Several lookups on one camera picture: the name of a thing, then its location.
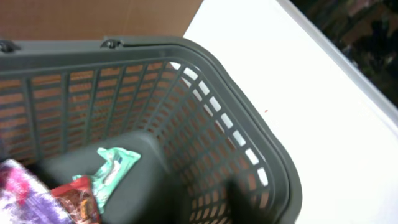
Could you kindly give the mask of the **purple noodle packet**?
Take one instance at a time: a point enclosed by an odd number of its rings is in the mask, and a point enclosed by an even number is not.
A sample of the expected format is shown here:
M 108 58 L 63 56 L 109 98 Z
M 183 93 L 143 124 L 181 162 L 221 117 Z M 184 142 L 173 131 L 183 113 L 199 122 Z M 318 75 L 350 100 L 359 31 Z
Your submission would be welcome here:
M 13 159 L 1 163 L 1 224 L 71 224 L 50 190 Z

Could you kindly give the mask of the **red orange snack sachet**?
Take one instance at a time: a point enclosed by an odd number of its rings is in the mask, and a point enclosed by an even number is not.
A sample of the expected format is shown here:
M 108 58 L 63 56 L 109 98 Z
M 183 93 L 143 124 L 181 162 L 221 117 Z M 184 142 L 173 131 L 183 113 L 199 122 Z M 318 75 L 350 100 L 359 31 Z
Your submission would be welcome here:
M 51 190 L 76 224 L 100 224 L 101 216 L 91 190 L 90 179 L 80 177 Z

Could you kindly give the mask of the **mint green wipes packet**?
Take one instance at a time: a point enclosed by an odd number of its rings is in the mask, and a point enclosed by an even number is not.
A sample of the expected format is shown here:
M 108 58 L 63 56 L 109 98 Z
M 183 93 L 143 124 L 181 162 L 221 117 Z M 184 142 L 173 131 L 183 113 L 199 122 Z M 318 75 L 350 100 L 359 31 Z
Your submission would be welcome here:
M 105 163 L 94 175 L 89 175 L 88 178 L 99 212 L 103 214 L 113 191 L 141 158 L 141 155 L 120 147 L 110 149 L 100 147 L 97 153 L 105 160 Z

